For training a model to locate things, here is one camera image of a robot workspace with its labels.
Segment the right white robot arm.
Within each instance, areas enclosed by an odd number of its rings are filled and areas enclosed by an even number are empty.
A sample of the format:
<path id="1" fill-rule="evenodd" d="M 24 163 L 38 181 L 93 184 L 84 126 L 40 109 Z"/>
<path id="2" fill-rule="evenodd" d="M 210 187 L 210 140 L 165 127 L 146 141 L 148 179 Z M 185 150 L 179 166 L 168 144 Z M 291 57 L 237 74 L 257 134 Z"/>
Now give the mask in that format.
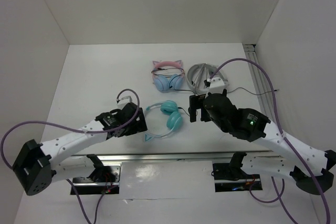
<path id="1" fill-rule="evenodd" d="M 335 152 L 313 148 L 290 134 L 281 132 L 275 122 L 257 110 L 236 108 L 226 93 L 192 95 L 189 98 L 190 121 L 212 121 L 222 132 L 261 145 L 277 153 L 278 158 L 256 157 L 245 152 L 233 154 L 229 172 L 235 178 L 244 174 L 267 174 L 288 179 L 312 195 L 326 192 L 333 185 L 330 169 L 335 165 Z"/>

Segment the teal cat-ear headphones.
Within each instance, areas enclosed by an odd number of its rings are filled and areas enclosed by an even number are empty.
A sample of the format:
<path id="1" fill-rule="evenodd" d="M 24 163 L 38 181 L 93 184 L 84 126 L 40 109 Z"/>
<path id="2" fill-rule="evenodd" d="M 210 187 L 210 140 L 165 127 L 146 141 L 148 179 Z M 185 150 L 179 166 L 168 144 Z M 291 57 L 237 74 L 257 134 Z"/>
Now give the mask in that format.
<path id="1" fill-rule="evenodd" d="M 178 106 L 176 102 L 172 100 L 166 100 L 164 102 L 154 103 L 145 109 L 143 115 L 147 116 L 154 108 L 159 108 L 164 115 L 168 116 L 166 127 L 169 131 L 163 134 L 153 134 L 151 132 L 146 132 L 144 135 L 144 141 L 146 143 L 154 139 L 166 138 L 178 131 L 183 125 L 183 117 L 180 113 L 180 109 L 182 109 L 182 107 Z"/>

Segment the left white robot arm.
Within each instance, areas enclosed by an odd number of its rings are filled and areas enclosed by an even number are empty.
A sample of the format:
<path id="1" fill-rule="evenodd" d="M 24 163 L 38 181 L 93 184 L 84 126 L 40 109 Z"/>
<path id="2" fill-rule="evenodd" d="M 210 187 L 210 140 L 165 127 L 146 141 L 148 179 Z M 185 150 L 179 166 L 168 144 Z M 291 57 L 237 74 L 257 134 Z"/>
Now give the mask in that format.
<path id="1" fill-rule="evenodd" d="M 104 165 L 96 154 L 79 156 L 78 152 L 112 137 L 129 136 L 147 129 L 142 108 L 129 102 L 122 109 L 101 113 L 78 133 L 43 143 L 26 142 L 14 161 L 13 171 L 29 196 L 42 192 L 51 183 L 76 177 L 113 183 L 116 171 Z"/>

